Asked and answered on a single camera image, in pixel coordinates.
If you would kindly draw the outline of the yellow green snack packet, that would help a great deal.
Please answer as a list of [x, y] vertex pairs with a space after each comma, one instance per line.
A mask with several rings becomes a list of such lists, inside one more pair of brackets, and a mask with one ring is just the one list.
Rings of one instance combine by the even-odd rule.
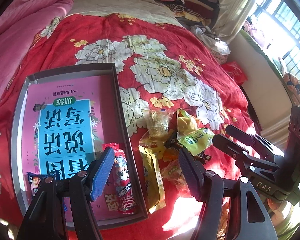
[[199, 128], [200, 120], [178, 109], [177, 116], [177, 140], [193, 155], [197, 156], [212, 145], [215, 134], [208, 128]]

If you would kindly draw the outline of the red panda snack packet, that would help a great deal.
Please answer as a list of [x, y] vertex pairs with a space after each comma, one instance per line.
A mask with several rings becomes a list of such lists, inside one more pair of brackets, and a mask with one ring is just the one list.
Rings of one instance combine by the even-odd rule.
[[103, 149], [110, 147], [114, 150], [114, 165], [111, 174], [116, 192], [115, 202], [118, 204], [117, 211], [124, 215], [134, 214], [137, 210], [137, 203], [133, 196], [126, 154], [120, 145], [114, 142], [103, 144], [102, 147]]

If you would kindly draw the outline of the yellow wafer stick packet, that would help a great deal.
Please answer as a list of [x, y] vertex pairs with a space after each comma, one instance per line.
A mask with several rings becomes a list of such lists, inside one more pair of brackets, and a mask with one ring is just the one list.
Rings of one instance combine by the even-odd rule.
[[139, 146], [139, 152], [143, 163], [147, 209], [153, 214], [166, 206], [164, 184], [156, 154], [142, 146]]

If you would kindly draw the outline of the clear meat floss cake packet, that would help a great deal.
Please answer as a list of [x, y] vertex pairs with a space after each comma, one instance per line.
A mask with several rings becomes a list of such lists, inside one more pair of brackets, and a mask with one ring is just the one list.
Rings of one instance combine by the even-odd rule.
[[145, 120], [149, 137], [158, 139], [167, 136], [171, 118], [172, 113], [167, 111], [146, 111]]

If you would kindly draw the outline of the blue oreo snack packet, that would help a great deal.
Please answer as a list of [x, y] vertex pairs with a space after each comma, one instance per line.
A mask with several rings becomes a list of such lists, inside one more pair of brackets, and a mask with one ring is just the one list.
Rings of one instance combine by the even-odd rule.
[[32, 198], [37, 193], [40, 182], [42, 180], [44, 180], [45, 178], [47, 178], [47, 177], [48, 177], [47, 174], [35, 174], [35, 173], [32, 173], [32, 172], [27, 173], [27, 179], [28, 179], [28, 182], [29, 182], [29, 185], [30, 185]]

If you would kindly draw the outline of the clear walnut pastry packet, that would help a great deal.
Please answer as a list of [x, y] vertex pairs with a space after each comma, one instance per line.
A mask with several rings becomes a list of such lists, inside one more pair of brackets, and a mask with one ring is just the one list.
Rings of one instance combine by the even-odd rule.
[[187, 193], [189, 191], [179, 160], [176, 159], [170, 162], [160, 172], [162, 178], [170, 181], [180, 193]]

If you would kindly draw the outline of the snickers bar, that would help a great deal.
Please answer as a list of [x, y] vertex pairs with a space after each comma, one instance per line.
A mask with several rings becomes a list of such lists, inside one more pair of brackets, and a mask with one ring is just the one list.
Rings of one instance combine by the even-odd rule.
[[212, 160], [212, 156], [205, 153], [206, 145], [197, 142], [192, 136], [178, 140], [176, 134], [172, 134], [164, 142], [164, 146], [169, 149], [181, 150], [202, 164], [209, 163]]

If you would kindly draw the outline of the grey tray with pink book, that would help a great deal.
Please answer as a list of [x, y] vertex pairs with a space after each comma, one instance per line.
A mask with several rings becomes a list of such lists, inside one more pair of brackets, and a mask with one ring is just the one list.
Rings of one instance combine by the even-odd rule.
[[78, 64], [28, 75], [14, 112], [11, 135], [13, 185], [21, 213], [32, 198], [27, 173], [68, 179], [101, 156], [102, 145], [117, 143], [126, 154], [136, 213], [117, 211], [112, 174], [92, 203], [101, 229], [148, 217], [113, 63]]

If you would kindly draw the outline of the red plastic bag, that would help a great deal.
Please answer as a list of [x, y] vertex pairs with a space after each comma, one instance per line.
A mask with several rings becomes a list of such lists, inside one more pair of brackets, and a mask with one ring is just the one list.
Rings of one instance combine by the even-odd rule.
[[221, 67], [239, 86], [243, 85], [243, 83], [248, 80], [246, 74], [236, 61], [227, 62], [222, 64]]

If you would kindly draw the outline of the red floral quilt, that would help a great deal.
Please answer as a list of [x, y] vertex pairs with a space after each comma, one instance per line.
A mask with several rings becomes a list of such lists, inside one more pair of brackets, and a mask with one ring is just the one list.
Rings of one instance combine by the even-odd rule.
[[129, 15], [74, 14], [39, 31], [0, 98], [0, 218], [19, 226], [10, 139], [13, 111], [23, 81], [33, 73], [73, 64], [112, 62], [118, 68], [123, 111], [141, 165], [138, 142], [145, 109], [184, 109], [201, 126], [225, 133], [228, 125], [254, 132], [248, 102], [210, 51], [188, 30]]

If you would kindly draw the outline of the window with bars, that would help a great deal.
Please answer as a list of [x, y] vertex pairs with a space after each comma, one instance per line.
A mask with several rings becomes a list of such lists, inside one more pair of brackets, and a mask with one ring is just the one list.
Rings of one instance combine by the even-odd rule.
[[284, 0], [255, 0], [247, 20], [264, 52], [281, 61], [278, 70], [300, 81], [300, 21]]

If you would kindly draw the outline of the beige curtain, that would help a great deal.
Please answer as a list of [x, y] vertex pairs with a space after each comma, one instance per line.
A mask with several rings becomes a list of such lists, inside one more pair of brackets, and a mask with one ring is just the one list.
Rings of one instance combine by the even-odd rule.
[[230, 43], [241, 30], [256, 0], [219, 0], [219, 13], [213, 31]]

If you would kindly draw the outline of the folded clothes pile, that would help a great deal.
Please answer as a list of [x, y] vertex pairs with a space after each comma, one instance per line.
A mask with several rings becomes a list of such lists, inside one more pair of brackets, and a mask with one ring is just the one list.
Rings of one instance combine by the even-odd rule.
[[159, 0], [178, 22], [190, 29], [194, 25], [212, 28], [219, 14], [219, 0]]

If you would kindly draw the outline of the beige bed sheet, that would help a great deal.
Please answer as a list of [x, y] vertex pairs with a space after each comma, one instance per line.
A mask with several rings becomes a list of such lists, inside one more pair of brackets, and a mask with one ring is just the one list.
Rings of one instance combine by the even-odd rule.
[[113, 13], [129, 15], [153, 24], [181, 26], [168, 7], [154, 0], [74, 0], [74, 5], [67, 15], [103, 17]]

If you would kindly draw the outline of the pink blanket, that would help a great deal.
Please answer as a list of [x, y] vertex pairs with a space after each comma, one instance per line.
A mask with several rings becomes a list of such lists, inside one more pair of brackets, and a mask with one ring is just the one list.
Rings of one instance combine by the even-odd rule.
[[0, 16], [0, 98], [34, 36], [55, 17], [64, 18], [74, 0], [14, 0]]

